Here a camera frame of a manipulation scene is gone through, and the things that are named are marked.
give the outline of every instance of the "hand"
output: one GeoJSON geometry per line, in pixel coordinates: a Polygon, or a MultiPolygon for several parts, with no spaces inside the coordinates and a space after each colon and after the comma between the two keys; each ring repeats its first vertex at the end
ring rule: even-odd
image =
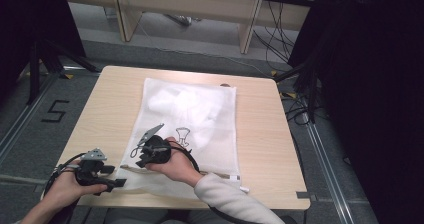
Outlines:
{"type": "Polygon", "coordinates": [[[101,184],[80,186],[75,179],[74,172],[63,172],[55,180],[43,200],[31,209],[21,224],[48,223],[57,212],[71,205],[81,196],[99,193],[106,189],[107,186],[101,184]]]}
{"type": "MultiPolygon", "coordinates": [[[[183,148],[177,144],[173,137],[168,137],[166,140],[171,146],[183,148]]],[[[192,187],[196,186],[200,178],[203,177],[193,168],[190,160],[182,152],[174,149],[171,150],[171,158],[167,163],[149,163],[146,164],[146,169],[163,173],[173,181],[184,182],[192,187]]]]}
{"type": "MultiPolygon", "coordinates": [[[[74,161],[72,164],[78,164],[79,161],[74,161]]],[[[69,206],[78,198],[86,194],[94,194],[105,191],[106,185],[91,185],[81,186],[75,179],[74,172],[63,172],[55,180],[49,192],[44,196],[42,201],[54,204],[57,208],[69,206]]]]}

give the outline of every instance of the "black curtain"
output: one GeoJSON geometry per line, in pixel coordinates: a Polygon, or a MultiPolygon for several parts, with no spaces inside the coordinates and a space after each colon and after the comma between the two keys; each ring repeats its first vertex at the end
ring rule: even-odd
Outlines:
{"type": "Polygon", "coordinates": [[[423,6],[352,0],[349,23],[317,68],[328,112],[380,223],[424,223],[423,6]]]}
{"type": "Polygon", "coordinates": [[[54,41],[85,57],[67,0],[0,0],[0,16],[0,103],[28,64],[35,41],[54,41]]]}

